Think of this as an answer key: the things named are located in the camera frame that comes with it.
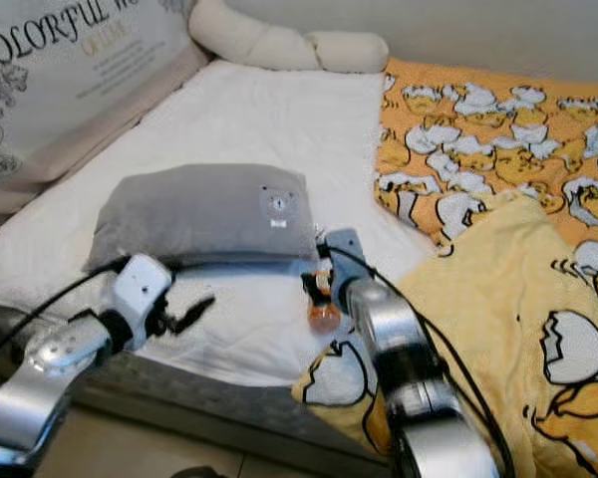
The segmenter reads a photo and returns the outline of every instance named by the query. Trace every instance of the black cable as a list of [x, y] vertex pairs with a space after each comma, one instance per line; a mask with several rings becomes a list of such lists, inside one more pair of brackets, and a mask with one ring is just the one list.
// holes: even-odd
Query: black cable
[[[388, 288], [390, 288], [390, 290], [392, 290], [399, 297], [401, 297], [405, 300], [407, 299], [403, 295], [403, 293], [399, 289], [397, 289], [397, 287], [392, 282], [390, 282], [390, 280], [388, 280], [388, 278], [386, 278], [383, 274], [381, 274], [377, 270], [377, 268], [370, 266], [363, 259], [355, 256], [354, 254], [351, 254], [350, 252], [348, 252], [344, 249], [340, 249], [335, 246], [327, 246], [327, 248], [330, 251], [341, 254], [341, 255], [347, 257], [348, 259], [356, 262], [360, 266], [364, 267], [368, 272], [370, 272], [373, 275], [373, 277], [376, 276], [377, 278], [379, 278], [383, 283], [386, 284], [386, 286], [388, 286]], [[460, 358], [460, 355], [458, 354], [458, 352], [456, 351], [454, 346], [451, 344], [451, 341], [446, 337], [446, 335], [443, 332], [441, 332], [441, 330], [433, 322], [431, 322], [428, 318], [422, 316], [418, 312], [417, 312], [417, 317], [419, 317], [419, 319], [423, 322], [423, 324], [426, 326], [426, 328], [432, 329], [432, 331], [437, 336], [439, 336], [441, 341], [448, 348], [449, 353], [451, 354], [452, 358], [458, 365], [458, 368], [460, 369], [460, 372], [462, 373], [463, 377], [467, 381], [469, 388], [475, 395], [476, 400], [478, 401], [478, 404], [480, 405], [480, 407], [482, 409], [482, 414], [478, 412], [475, 404], [471, 401], [471, 399], [467, 396], [467, 394], [460, 388], [458, 383], [456, 383], [456, 381], [453, 379], [453, 377], [451, 377], [451, 375], [449, 374], [449, 371], [448, 371], [448, 379], [449, 379], [450, 383], [456, 387], [456, 389], [458, 390], [458, 393], [468, 403], [469, 407], [476, 413], [476, 416], [478, 416], [478, 418], [482, 421], [483, 425], [485, 426], [485, 428], [487, 428], [492, 439], [496, 443], [496, 447], [498, 448], [500, 457], [501, 457], [504, 467], [505, 467], [504, 476], [509, 477], [509, 478], [515, 477], [516, 472], [514, 469], [513, 458], [511, 456], [511, 452], [509, 451], [509, 446], [507, 445], [505, 436], [503, 435], [502, 430], [500, 429], [500, 426], [498, 425], [498, 422], [496, 421], [496, 418], [494, 417], [493, 413], [491, 412], [491, 409], [489, 408], [487, 401], [482, 396], [482, 393], [480, 392], [478, 385], [476, 384], [473, 377], [471, 376], [471, 373], [467, 369], [467, 366]]]
[[22, 320], [18, 324], [16, 324], [13, 327], [13, 329], [11, 329], [4, 337], [0, 339], [0, 349], [7, 345], [20, 331], [27, 327], [36, 317], [38, 317], [50, 306], [52, 306], [54, 303], [58, 302], [60, 299], [66, 296], [69, 292], [73, 291], [74, 289], [77, 289], [85, 282], [88, 282], [94, 277], [99, 276], [100, 274], [103, 274], [105, 272], [121, 272], [122, 269], [124, 269], [127, 263], [129, 262], [129, 259], [130, 258], [128, 256], [120, 257], [110, 262], [109, 264], [105, 264], [102, 267], [98, 267], [97, 269], [94, 269], [89, 274], [87, 274], [85, 277], [78, 279], [73, 284], [68, 285], [57, 294], [54, 294], [51, 298], [49, 298], [43, 304], [36, 307], [33, 311], [31, 311], [24, 318], [22, 318]]

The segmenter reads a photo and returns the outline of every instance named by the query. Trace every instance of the tile floor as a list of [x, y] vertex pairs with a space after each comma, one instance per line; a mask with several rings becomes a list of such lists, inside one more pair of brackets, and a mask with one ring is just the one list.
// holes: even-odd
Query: tile floor
[[300, 470], [237, 450], [74, 408], [37, 478], [170, 478], [211, 466], [227, 478], [313, 478]]

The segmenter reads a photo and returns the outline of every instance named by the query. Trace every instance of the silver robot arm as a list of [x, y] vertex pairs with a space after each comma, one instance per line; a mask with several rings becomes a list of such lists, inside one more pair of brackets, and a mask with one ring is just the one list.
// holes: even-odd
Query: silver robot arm
[[24, 361], [0, 387], [0, 477], [33, 476], [64, 419], [73, 385], [122, 349], [147, 340], [147, 318], [163, 299], [171, 273], [134, 256], [113, 286], [112, 307], [86, 313], [34, 336]]
[[353, 319], [377, 371], [393, 438], [394, 476], [498, 476], [416, 311], [337, 249], [363, 259], [354, 230], [328, 234], [322, 251], [333, 263], [332, 299]]

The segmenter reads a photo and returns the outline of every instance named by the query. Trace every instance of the gray pillow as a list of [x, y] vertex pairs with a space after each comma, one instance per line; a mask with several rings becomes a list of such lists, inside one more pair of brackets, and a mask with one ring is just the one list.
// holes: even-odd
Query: gray pillow
[[100, 210], [85, 270], [140, 252], [169, 266], [315, 259], [305, 178], [259, 164], [127, 177]]

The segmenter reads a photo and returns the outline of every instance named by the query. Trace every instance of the white bedsheet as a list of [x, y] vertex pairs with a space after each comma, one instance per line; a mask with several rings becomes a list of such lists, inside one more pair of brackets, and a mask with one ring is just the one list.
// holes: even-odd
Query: white bedsheet
[[[430, 243], [376, 205], [381, 75], [269, 72], [214, 62], [76, 175], [0, 230], [0, 305], [31, 310], [80, 276], [100, 208], [122, 178], [187, 163], [255, 162], [304, 173], [314, 220], [354, 227], [368, 260], [398, 280]], [[305, 264], [206, 266], [179, 275], [168, 299], [183, 314], [212, 292], [217, 303], [178, 338], [139, 355], [245, 385], [288, 385], [333, 335], [313, 334], [299, 273]], [[106, 301], [102, 278], [46, 318], [66, 320]]]

